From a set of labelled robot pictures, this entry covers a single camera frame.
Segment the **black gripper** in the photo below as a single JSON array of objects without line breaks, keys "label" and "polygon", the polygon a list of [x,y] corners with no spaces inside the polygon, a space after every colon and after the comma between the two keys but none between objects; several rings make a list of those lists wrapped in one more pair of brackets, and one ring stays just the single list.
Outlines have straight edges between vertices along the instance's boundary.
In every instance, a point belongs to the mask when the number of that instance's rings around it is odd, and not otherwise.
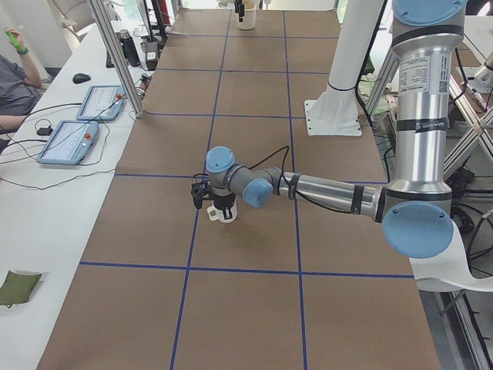
[{"label": "black gripper", "polygon": [[226,219],[230,219],[230,210],[236,202],[236,194],[228,191],[228,189],[213,188],[213,206],[217,210],[224,210]]}]

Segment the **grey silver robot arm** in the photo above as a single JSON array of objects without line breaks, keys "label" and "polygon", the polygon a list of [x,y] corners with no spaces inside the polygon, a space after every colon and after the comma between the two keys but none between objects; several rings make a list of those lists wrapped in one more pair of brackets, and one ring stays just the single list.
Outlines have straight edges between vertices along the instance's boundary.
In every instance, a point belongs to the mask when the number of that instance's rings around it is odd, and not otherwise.
[{"label": "grey silver robot arm", "polygon": [[[326,90],[307,100],[307,132],[318,146],[341,141],[334,163],[359,160],[356,140],[358,74],[371,50],[383,1],[351,1],[337,43]],[[414,259],[436,257],[460,247],[451,217],[451,188],[444,181],[449,127],[448,94],[452,51],[464,36],[463,1],[396,1],[389,57],[397,63],[397,131],[394,178],[378,188],[351,184],[283,167],[238,163],[233,151],[216,146],[206,155],[205,181],[192,187],[193,202],[208,200],[209,218],[229,223],[236,201],[262,207],[273,195],[304,200],[338,214],[364,215],[383,227],[386,241]]]}]

